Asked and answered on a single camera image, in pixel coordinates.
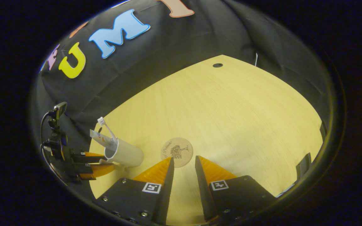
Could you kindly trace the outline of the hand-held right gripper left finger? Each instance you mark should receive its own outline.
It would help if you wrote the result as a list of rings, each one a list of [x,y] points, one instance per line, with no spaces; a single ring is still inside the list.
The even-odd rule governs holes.
[[[118,179],[94,204],[129,223],[164,226],[174,170],[174,159],[168,157],[134,179]]]

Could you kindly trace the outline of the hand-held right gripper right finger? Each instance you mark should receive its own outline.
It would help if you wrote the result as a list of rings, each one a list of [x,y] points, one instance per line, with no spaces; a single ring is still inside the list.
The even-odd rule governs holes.
[[[207,222],[247,220],[277,200],[251,176],[235,176],[203,156],[196,156],[195,170]]]

